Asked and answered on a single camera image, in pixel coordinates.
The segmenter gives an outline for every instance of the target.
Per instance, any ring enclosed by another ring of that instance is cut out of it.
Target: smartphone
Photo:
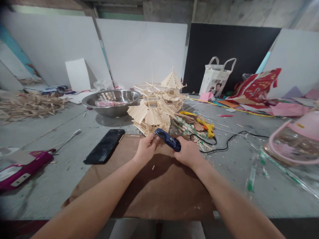
[[[110,129],[83,162],[85,164],[106,163],[123,134],[125,134],[124,129]]]

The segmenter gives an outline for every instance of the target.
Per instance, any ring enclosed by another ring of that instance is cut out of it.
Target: forearm
[[[143,167],[130,160],[64,208],[33,238],[94,238]]]
[[[208,161],[194,168],[235,238],[284,238],[271,221],[251,202],[236,192]]]

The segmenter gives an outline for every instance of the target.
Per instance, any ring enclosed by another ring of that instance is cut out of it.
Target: red pen
[[[233,115],[216,115],[217,117],[233,117]]]

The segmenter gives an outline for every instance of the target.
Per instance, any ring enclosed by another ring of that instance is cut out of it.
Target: stainless steel bowl
[[[141,94],[137,91],[130,90],[109,90],[94,93],[85,97],[82,100],[82,104],[89,108],[93,108],[97,113],[108,117],[118,117],[127,115],[129,106],[135,106],[138,104]],[[125,103],[124,105],[111,106],[111,107],[99,107],[95,105],[98,100],[110,100],[115,102]]]

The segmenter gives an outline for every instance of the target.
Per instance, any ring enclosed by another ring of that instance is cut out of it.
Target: hand
[[[193,141],[184,139],[182,136],[179,136],[177,140],[180,142],[181,150],[180,152],[174,151],[174,157],[194,171],[194,169],[204,160],[200,154],[198,145]]]
[[[146,165],[153,157],[159,141],[160,137],[156,136],[154,133],[141,139],[133,160]]]

